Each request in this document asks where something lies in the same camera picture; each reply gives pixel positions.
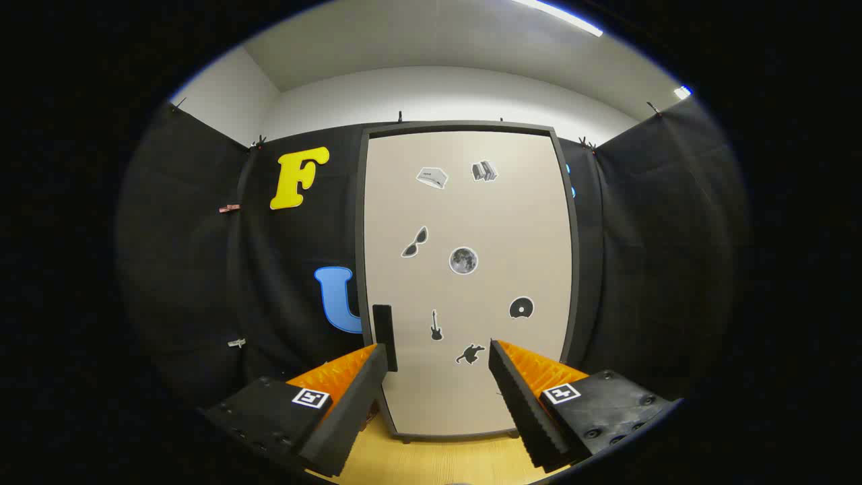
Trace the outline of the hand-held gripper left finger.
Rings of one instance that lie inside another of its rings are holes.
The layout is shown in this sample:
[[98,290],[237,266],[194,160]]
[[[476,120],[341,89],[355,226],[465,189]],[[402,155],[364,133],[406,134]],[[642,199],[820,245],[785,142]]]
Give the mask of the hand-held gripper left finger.
[[338,476],[388,370],[386,346],[370,344],[289,381],[258,378],[202,414],[280,467]]

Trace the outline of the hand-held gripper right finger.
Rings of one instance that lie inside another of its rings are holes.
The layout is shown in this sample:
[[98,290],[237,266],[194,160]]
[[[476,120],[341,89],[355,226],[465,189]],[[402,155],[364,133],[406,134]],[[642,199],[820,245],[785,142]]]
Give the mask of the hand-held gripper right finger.
[[609,453],[680,405],[614,370],[594,374],[502,341],[488,365],[533,466],[550,473]]

